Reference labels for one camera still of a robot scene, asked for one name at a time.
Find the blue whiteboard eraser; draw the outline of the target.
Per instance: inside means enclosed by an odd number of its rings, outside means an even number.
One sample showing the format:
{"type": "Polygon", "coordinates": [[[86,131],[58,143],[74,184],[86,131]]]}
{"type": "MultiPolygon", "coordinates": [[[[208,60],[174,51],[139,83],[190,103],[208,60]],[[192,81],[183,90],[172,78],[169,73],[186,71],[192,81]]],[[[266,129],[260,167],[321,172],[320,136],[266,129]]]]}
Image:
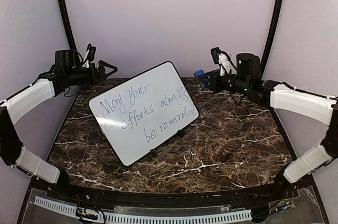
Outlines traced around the blue whiteboard eraser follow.
{"type": "Polygon", "coordinates": [[[194,73],[194,76],[195,76],[196,78],[198,78],[198,77],[200,77],[200,76],[202,76],[202,75],[204,75],[204,74],[205,74],[204,70],[197,70],[197,71],[194,73]]]}

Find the white whiteboard black frame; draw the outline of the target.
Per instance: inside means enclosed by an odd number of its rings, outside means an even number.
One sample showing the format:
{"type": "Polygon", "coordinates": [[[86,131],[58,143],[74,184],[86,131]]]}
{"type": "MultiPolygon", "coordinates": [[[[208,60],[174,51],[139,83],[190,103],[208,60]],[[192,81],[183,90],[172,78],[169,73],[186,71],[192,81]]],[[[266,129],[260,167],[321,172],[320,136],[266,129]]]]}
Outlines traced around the white whiteboard black frame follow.
{"type": "Polygon", "coordinates": [[[170,61],[92,98],[89,107],[124,166],[137,162],[199,117],[170,61]]]}

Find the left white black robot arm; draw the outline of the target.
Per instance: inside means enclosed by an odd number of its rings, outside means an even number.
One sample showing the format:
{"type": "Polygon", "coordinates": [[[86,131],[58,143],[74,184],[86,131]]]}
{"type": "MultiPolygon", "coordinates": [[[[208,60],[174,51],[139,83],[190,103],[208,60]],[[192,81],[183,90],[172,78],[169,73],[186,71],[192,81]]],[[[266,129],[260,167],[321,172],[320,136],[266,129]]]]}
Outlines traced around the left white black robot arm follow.
{"type": "Polygon", "coordinates": [[[76,50],[58,50],[50,70],[11,97],[1,101],[1,158],[11,167],[54,184],[53,191],[63,201],[74,197],[66,172],[29,151],[15,130],[21,118],[42,103],[51,100],[72,86],[95,85],[118,71],[102,60],[94,64],[96,47],[87,46],[85,56],[76,50]]]}

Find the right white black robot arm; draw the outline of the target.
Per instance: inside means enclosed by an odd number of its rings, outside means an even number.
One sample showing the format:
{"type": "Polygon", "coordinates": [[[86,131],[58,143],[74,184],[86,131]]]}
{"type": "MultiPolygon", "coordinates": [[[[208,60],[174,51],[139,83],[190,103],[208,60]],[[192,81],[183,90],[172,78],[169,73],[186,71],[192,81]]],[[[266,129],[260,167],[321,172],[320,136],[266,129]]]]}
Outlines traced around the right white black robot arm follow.
{"type": "Polygon", "coordinates": [[[290,184],[337,159],[337,97],[301,90],[285,82],[263,81],[260,59],[254,54],[239,53],[235,63],[219,48],[212,49],[211,55],[219,69],[195,72],[202,88],[215,94],[224,90],[240,94],[262,107],[291,111],[328,126],[319,143],[276,175],[269,189],[273,199],[282,199],[290,191],[290,184]]]}

